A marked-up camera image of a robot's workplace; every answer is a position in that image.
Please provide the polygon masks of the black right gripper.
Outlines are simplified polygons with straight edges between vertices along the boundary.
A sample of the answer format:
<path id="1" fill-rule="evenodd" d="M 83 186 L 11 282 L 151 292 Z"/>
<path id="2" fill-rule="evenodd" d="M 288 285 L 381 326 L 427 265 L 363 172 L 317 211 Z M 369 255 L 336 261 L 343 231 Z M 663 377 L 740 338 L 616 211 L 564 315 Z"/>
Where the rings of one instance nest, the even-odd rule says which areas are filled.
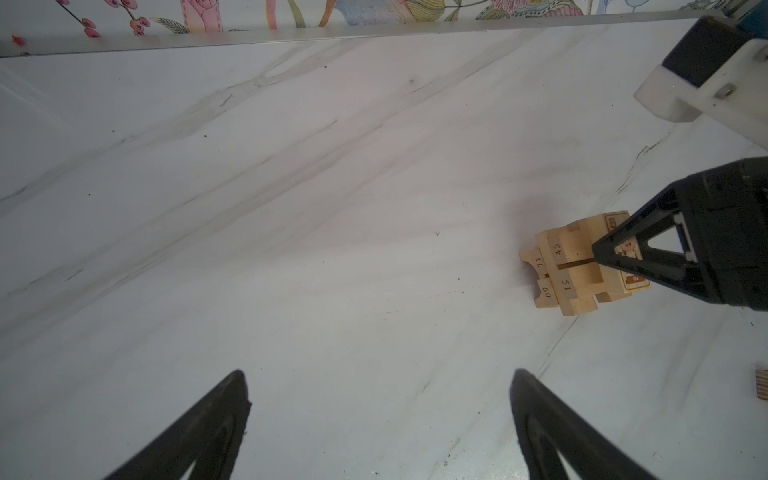
<path id="1" fill-rule="evenodd" d="M 650 241 L 674 230 L 682 250 Z M 767 309 L 767 159 L 674 182 L 592 244 L 594 260 L 708 303 Z"/>

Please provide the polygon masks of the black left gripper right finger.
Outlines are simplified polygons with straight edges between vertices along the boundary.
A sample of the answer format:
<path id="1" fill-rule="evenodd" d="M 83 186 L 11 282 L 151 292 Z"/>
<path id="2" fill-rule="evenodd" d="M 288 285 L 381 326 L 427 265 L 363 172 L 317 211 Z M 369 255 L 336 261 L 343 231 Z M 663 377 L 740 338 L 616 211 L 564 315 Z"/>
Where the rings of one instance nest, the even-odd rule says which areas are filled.
<path id="1" fill-rule="evenodd" d="M 517 369 L 509 390 L 518 442 L 531 479 L 652 479 L 533 374 Z"/>

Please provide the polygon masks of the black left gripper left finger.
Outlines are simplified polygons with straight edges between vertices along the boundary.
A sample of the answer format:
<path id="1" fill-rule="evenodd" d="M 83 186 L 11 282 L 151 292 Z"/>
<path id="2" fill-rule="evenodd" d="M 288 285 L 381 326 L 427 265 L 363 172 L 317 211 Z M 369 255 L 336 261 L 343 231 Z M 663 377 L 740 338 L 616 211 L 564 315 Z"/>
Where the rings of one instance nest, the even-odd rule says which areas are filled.
<path id="1" fill-rule="evenodd" d="M 110 479 L 228 479 L 251 403 L 243 371 L 234 370 Z"/>

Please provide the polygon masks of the printed wood block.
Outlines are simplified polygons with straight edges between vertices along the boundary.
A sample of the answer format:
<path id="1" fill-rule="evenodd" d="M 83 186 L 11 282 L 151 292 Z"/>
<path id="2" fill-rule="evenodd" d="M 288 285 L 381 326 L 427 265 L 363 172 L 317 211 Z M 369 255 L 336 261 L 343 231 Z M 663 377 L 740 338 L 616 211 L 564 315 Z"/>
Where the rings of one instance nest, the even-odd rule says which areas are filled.
<path id="1" fill-rule="evenodd" d="M 755 370 L 755 391 L 759 399 L 768 400 L 768 370 L 765 368 Z"/>
<path id="2" fill-rule="evenodd" d="M 628 211 L 609 212 L 603 215 L 607 232 L 610 233 L 618 225 L 630 217 Z M 630 258 L 640 258 L 637 240 L 632 237 L 614 248 L 618 255 Z M 615 301 L 632 295 L 634 292 L 646 290 L 650 281 L 636 274 L 627 273 L 614 267 L 601 266 L 601 275 L 609 294 L 609 301 Z"/>

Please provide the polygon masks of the plain wood block with holes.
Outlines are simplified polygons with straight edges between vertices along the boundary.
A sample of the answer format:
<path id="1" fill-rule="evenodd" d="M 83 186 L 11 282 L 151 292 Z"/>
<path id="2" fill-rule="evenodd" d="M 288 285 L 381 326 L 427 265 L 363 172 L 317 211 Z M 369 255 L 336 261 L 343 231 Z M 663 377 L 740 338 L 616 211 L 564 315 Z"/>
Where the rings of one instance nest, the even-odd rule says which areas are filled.
<path id="1" fill-rule="evenodd" d="M 539 278 L 546 278 L 549 275 L 544 257 L 538 247 L 521 251 L 519 257 L 534 269 Z"/>

